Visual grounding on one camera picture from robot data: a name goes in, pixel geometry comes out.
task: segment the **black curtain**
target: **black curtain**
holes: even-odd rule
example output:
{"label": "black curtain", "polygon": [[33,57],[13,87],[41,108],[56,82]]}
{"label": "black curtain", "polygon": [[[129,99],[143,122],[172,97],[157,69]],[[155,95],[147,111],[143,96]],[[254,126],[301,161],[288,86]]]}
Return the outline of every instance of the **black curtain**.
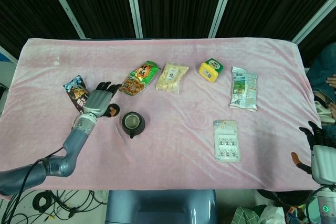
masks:
{"label": "black curtain", "polygon": [[336,8],[299,44],[303,64],[311,66],[321,50],[332,42],[336,42]]}
{"label": "black curtain", "polygon": [[135,38],[129,0],[67,0],[86,37]]}
{"label": "black curtain", "polygon": [[292,40],[327,0],[228,0],[217,37]]}
{"label": "black curtain", "polygon": [[78,39],[58,0],[0,0],[0,45],[18,59],[34,37]]}
{"label": "black curtain", "polygon": [[207,38],[218,0],[139,0],[144,38]]}

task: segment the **table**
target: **table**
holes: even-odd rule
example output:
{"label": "table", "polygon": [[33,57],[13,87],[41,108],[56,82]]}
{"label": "table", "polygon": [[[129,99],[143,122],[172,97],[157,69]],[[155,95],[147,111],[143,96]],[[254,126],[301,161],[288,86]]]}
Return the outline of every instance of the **table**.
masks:
{"label": "table", "polygon": [[[215,58],[224,71],[214,83],[198,73]],[[298,130],[319,124],[313,94],[295,44],[264,38],[71,41],[30,39],[24,46],[0,121],[0,170],[33,163],[62,146],[78,115],[63,84],[80,74],[92,91],[101,81],[122,82],[146,60],[189,66],[180,94],[155,89],[117,92],[120,115],[101,118],[74,173],[47,177],[39,189],[315,189],[290,153],[306,164],[310,150]],[[231,68],[258,73],[257,112],[228,107]],[[121,119],[129,111],[146,121],[133,139]],[[241,162],[214,157],[213,121],[236,120]]]}

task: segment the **food package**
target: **food package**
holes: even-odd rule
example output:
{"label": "food package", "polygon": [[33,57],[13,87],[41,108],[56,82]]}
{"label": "food package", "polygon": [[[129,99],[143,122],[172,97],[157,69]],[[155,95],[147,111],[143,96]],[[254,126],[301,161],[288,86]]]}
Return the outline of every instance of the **food package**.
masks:
{"label": "food package", "polygon": [[70,82],[63,85],[76,109],[83,113],[83,107],[89,98],[90,92],[87,90],[81,76],[76,76]]}
{"label": "food package", "polygon": [[146,61],[130,73],[119,90],[129,95],[138,94],[151,82],[158,70],[159,67],[153,61]]}
{"label": "food package", "polygon": [[167,62],[158,82],[156,83],[156,89],[178,93],[179,82],[188,69],[189,67],[187,66],[175,65]]}
{"label": "food package", "polygon": [[243,68],[232,68],[232,98],[230,108],[257,110],[257,77]]}

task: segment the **green snack bag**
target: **green snack bag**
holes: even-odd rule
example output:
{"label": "green snack bag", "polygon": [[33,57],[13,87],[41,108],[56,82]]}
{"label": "green snack bag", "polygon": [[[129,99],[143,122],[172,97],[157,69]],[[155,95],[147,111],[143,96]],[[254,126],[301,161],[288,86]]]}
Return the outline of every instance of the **green snack bag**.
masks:
{"label": "green snack bag", "polygon": [[146,61],[130,73],[119,91],[129,95],[136,95],[146,88],[160,68],[153,61]]}

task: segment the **robotic arm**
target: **robotic arm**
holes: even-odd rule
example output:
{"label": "robotic arm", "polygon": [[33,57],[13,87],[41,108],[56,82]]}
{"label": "robotic arm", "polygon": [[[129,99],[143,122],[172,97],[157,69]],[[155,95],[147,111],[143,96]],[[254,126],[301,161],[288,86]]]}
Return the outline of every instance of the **robotic arm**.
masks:
{"label": "robotic arm", "polygon": [[24,167],[0,172],[0,194],[13,195],[20,191],[24,179],[29,173],[24,189],[40,185],[46,176],[68,177],[76,167],[77,157],[93,130],[97,118],[114,116],[119,113],[116,104],[109,104],[120,85],[111,85],[111,82],[102,82],[88,98],[84,113],[79,115],[73,128],[63,143],[65,156],[48,156],[39,159],[40,162]]}
{"label": "robotic arm", "polygon": [[[309,122],[309,125],[313,133],[307,128],[299,129],[306,134],[310,145],[311,167],[303,164],[294,152],[292,152],[292,159],[297,167],[311,174],[313,179],[322,186],[315,192],[322,224],[336,223],[336,144],[316,124]],[[307,200],[307,209],[315,193]]]}

